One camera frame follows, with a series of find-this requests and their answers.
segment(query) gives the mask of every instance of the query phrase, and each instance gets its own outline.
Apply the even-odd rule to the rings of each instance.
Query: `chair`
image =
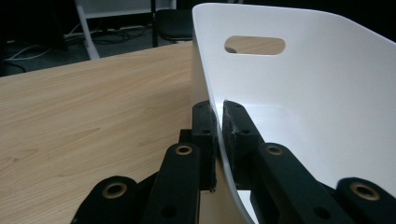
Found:
[[[156,9],[156,0],[151,0],[152,47],[158,47],[158,36],[169,41],[192,40],[192,8],[201,3],[227,3],[228,0],[178,0],[176,9]]]

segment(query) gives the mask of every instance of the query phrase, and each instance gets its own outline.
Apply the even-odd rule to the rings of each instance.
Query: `white container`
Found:
[[[288,147],[330,187],[356,176],[396,196],[395,43],[306,9],[203,4],[193,19],[194,102],[208,97],[220,121],[224,100],[244,105],[266,142]],[[229,53],[234,35],[280,38],[286,47]]]

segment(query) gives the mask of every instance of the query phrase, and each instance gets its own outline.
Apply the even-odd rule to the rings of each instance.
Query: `chair seat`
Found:
[[[156,12],[158,34],[164,39],[191,40],[192,12],[190,9],[164,9]]]

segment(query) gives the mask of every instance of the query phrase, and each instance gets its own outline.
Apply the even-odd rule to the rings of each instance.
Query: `oval cutout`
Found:
[[[277,55],[286,47],[281,38],[233,35],[225,41],[224,49],[229,53]]]

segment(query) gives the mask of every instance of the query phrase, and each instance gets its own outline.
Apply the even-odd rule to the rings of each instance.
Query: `gray floor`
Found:
[[[132,29],[121,30],[118,32],[114,31],[107,35],[93,35],[92,39],[101,58],[152,48],[150,27],[135,27]],[[26,50],[24,53],[16,58],[18,59],[17,61],[8,61],[8,63],[16,64],[23,67],[26,72],[31,72],[70,63],[84,62],[90,59],[87,50],[85,50],[82,34],[74,34],[67,37],[66,40],[69,43],[68,51],[51,49],[40,57],[27,60],[19,60],[23,58],[35,57],[48,50],[46,48],[39,47],[31,50]],[[172,43],[159,38],[159,46],[169,44]],[[21,49],[25,49],[27,47],[29,47],[29,45],[22,43],[8,44],[6,55],[7,57],[10,57],[16,52],[19,52]],[[18,66],[9,64],[6,65],[3,76],[11,76],[22,73],[22,69]]]

